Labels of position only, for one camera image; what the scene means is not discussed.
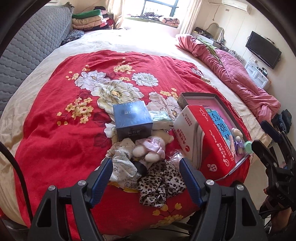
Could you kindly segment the person's hand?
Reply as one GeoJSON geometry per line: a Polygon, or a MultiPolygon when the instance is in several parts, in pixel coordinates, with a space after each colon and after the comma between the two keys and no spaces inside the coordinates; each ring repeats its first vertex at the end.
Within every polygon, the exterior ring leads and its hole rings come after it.
{"type": "Polygon", "coordinates": [[[277,205],[282,209],[282,211],[278,211],[271,216],[272,225],[270,233],[283,231],[288,226],[290,215],[292,214],[292,209],[290,207],[284,209],[280,203],[277,205]]]}

